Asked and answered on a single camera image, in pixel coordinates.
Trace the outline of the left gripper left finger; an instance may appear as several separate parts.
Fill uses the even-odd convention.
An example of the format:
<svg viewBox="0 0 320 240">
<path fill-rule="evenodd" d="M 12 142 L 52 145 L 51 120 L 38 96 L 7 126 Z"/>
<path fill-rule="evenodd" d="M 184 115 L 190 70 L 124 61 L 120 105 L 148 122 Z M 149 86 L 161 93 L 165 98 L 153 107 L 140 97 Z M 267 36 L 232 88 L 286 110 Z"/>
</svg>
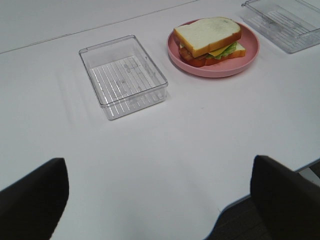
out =
<svg viewBox="0 0 320 240">
<path fill-rule="evenodd" d="M 0 192 L 2 240 L 49 240 L 69 198 L 64 158 L 53 158 Z"/>
</svg>

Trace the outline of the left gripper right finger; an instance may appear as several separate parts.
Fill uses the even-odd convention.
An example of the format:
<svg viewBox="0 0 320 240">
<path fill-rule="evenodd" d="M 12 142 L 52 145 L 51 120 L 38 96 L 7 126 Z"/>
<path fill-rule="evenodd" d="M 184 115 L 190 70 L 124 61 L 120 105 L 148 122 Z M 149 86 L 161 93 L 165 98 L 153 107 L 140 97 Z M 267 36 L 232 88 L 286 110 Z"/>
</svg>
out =
<svg viewBox="0 0 320 240">
<path fill-rule="evenodd" d="M 320 188 L 299 173 L 257 155 L 250 195 L 273 240 L 320 238 Z"/>
</svg>

